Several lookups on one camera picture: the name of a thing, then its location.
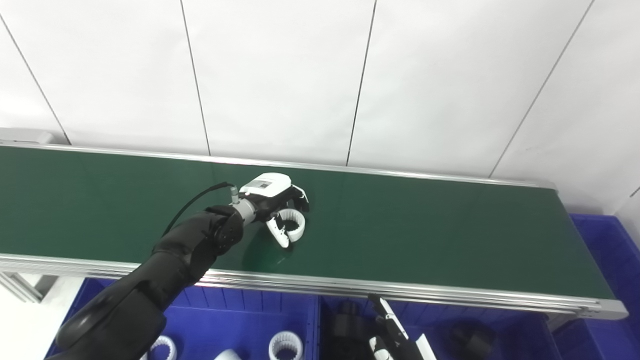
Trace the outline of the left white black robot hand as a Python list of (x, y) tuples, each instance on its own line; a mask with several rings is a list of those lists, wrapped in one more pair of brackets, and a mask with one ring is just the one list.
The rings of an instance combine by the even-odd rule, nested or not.
[(243, 225), (263, 223), (281, 248), (292, 250), (306, 230), (304, 213), (310, 212), (307, 194), (290, 176), (268, 172), (240, 187), (231, 203)]

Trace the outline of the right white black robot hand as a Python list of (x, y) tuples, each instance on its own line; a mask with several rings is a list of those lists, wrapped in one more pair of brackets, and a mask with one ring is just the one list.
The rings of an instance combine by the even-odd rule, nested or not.
[(435, 360), (426, 335), (412, 341), (388, 301), (379, 294), (367, 295), (376, 313), (374, 335), (368, 340), (374, 360)]

